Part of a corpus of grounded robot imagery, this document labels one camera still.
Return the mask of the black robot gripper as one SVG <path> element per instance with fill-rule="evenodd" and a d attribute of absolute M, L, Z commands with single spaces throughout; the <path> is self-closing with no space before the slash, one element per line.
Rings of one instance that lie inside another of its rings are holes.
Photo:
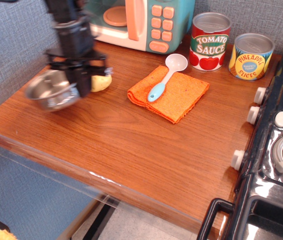
<path fill-rule="evenodd" d="M 54 22 L 52 27 L 57 32 L 59 48 L 46 50 L 49 64 L 53 70 L 65 71 L 68 82 L 76 83 L 80 97 L 84 98 L 91 92 L 91 75 L 111 75 L 113 69 L 106 67 L 106 55 L 94 50 L 95 37 L 87 18 Z"/>

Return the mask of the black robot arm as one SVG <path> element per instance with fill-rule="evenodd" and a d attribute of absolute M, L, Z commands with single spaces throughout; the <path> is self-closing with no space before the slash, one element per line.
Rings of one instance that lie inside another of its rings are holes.
<path fill-rule="evenodd" d="M 83 0 L 46 0 L 52 15 L 52 28 L 58 36 L 59 47 L 46 50 L 52 70 L 63 71 L 80 97 L 92 89 L 92 76 L 106 76 L 112 70 L 106 67 L 107 56 L 94 50 L 95 37 L 91 33 L 90 14 Z"/>

